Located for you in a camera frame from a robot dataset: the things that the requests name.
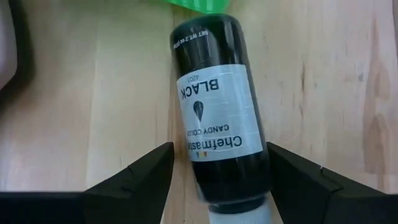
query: wooden table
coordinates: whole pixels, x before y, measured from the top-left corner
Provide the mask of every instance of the wooden table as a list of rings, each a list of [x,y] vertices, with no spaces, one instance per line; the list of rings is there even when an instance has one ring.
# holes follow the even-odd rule
[[[392,0],[232,0],[268,141],[398,192]],[[12,1],[19,71],[0,92],[0,189],[84,190],[166,141],[164,223],[206,223],[183,146],[161,0]],[[274,209],[275,223],[278,223]]]

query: white label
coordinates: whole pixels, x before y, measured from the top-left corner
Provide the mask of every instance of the white label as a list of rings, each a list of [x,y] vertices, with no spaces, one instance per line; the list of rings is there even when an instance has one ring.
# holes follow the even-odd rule
[[[244,65],[217,65],[178,79],[192,161],[219,161],[262,151]]]

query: black bottle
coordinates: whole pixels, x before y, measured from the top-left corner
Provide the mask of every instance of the black bottle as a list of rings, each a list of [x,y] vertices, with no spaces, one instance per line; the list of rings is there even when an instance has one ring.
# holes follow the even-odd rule
[[[170,44],[201,196],[221,213],[260,206],[271,174],[239,22],[222,14],[199,17],[179,25]]]

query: white container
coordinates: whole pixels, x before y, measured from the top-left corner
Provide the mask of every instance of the white container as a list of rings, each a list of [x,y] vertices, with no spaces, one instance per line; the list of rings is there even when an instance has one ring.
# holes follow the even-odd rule
[[[17,46],[8,0],[0,0],[0,89],[17,70]]]

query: wood grain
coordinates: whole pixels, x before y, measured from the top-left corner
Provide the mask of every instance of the wood grain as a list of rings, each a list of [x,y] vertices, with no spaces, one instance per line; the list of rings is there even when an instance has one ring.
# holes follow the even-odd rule
[[[228,13],[244,30],[266,139],[397,193],[392,7],[235,0]],[[0,189],[83,190],[173,141],[164,223],[208,223],[169,50],[173,27],[197,13],[156,0],[15,0],[12,11],[19,68],[0,91]]]

